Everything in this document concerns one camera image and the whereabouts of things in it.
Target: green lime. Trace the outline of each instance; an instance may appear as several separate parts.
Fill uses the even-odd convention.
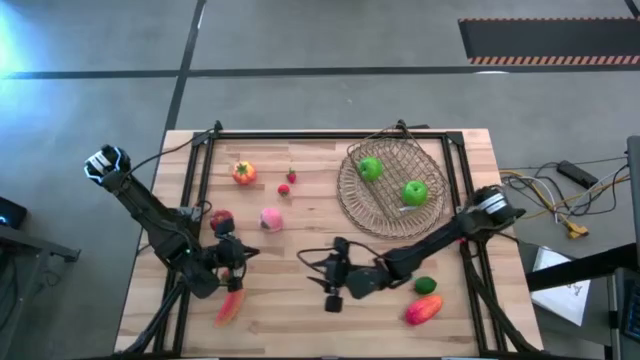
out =
[[[415,290],[418,294],[427,295],[431,294],[435,289],[438,283],[428,276],[423,276],[416,280]]]

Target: toy fruit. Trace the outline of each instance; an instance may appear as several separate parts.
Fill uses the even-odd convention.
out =
[[[209,225],[211,225],[211,229],[215,231],[216,234],[226,234],[235,230],[233,215],[227,210],[214,211],[213,215],[211,215]]]
[[[280,194],[282,197],[287,197],[287,195],[289,195],[290,192],[291,192],[291,189],[289,189],[289,185],[282,184],[278,186],[278,194]]]
[[[421,295],[431,294],[436,289],[438,283],[428,276],[423,276],[416,280],[414,290]]]
[[[409,181],[402,190],[402,200],[409,206],[420,206],[428,197],[429,189],[422,181]]]
[[[233,167],[233,180],[240,185],[248,185],[256,180],[258,174],[248,161],[240,161]]]
[[[282,215],[278,209],[266,208],[260,214],[260,227],[268,232],[282,230]]]
[[[365,181],[375,181],[382,175],[382,161],[373,156],[366,157],[360,160],[358,172]]]
[[[229,271],[226,270],[220,278],[223,281],[226,281],[225,279],[229,278]],[[216,327],[225,326],[233,320],[238,311],[240,311],[246,291],[246,289],[240,289],[227,294],[227,297],[224,299],[224,303],[218,312],[218,316],[216,316],[216,321],[214,322]]]
[[[289,168],[289,173],[287,174],[287,180],[289,180],[289,182],[292,184],[296,182],[296,172],[292,168]]]
[[[431,319],[442,308],[442,298],[438,295],[425,296],[409,305],[405,319],[409,325],[419,325]]]

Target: green apple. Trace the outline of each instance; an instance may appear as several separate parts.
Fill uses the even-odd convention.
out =
[[[375,181],[382,175],[382,161],[373,156],[366,157],[360,160],[358,171],[365,181]]]
[[[402,190],[402,200],[409,206],[420,206],[427,201],[429,189],[422,181],[409,181]]]

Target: wire basket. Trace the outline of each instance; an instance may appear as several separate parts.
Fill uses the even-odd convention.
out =
[[[360,160],[376,157],[383,172],[364,181],[357,170]],[[402,190],[418,180],[429,189],[427,202],[407,209]],[[338,175],[342,209],[360,229],[386,238],[409,238],[427,232],[437,223],[448,197],[448,184],[436,162],[411,136],[403,121],[347,148]]]

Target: black metal frame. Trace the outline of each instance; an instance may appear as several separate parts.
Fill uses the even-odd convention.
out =
[[[216,130],[209,134],[207,137],[201,137],[201,141],[193,143],[191,146],[191,152],[189,154],[189,161],[187,164],[187,171],[185,176],[185,182],[182,190],[182,198],[180,206],[189,206],[190,195],[192,191],[193,178],[195,174],[196,163],[198,159],[198,153],[201,146],[205,145],[205,159],[203,163],[203,171],[200,180],[200,187],[198,189],[198,200],[196,205],[203,206],[204,200],[206,200],[207,185],[209,180],[209,172],[211,169],[211,163],[213,158],[213,147],[216,140],[272,140],[272,139],[362,139],[372,136],[376,131],[354,131],[354,132],[339,132],[339,131],[256,131],[256,132],[224,132],[222,126],[216,128]],[[202,133],[194,133],[193,137],[199,137]],[[456,173],[454,169],[454,160],[452,155],[452,147],[455,147],[458,152],[458,159],[460,167],[462,169],[462,177],[464,179],[465,192],[467,196],[473,193],[473,183],[471,180],[471,171],[469,169],[469,163],[466,154],[466,148],[464,144],[464,136],[462,132],[448,131],[448,132],[413,132],[412,135],[416,139],[433,139],[440,141],[442,144],[442,150],[445,158],[445,170],[449,180],[449,186],[451,190],[451,201],[454,212],[457,213],[458,209],[462,206],[460,199],[459,189],[457,185]],[[200,228],[195,229],[196,236],[200,234]],[[479,262],[481,266],[482,278],[487,284],[489,291],[495,297],[495,287],[493,283],[493,277],[491,275],[491,267],[489,265],[489,257],[486,247],[480,246],[478,248]],[[167,273],[165,281],[165,289],[163,300],[166,299],[168,294],[171,293],[173,286],[176,283],[176,274],[169,271]],[[482,314],[480,310],[480,303],[477,293],[467,286],[469,292],[469,305],[471,308],[471,315],[474,325],[474,331],[476,334],[476,340],[478,344],[479,353],[489,351],[487,348],[487,335],[484,331],[484,324],[482,320]],[[176,329],[171,351],[165,351],[165,337],[166,337],[166,322],[161,324],[156,335],[156,339],[153,345],[153,352],[144,354],[145,357],[157,356],[159,358],[172,356],[181,357],[182,345],[184,342],[184,332],[188,315],[190,293],[185,290],[181,295],[180,307],[178,310],[178,319],[176,321]],[[496,343],[499,352],[506,352],[506,342],[504,333],[500,329],[498,323],[493,320],[493,331],[496,338]]]

